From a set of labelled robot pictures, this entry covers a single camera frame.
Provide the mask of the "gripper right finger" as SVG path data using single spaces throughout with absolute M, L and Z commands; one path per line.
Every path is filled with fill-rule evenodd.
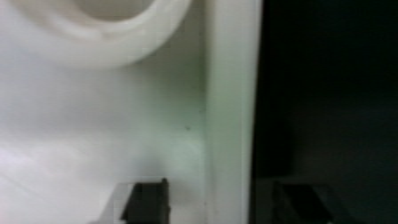
M 273 184 L 271 224 L 356 224 L 330 185 Z

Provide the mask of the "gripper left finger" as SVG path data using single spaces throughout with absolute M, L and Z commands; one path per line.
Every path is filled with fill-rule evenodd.
M 90 224 L 171 224 L 171 190 L 166 178 L 118 185 L 100 218 Z

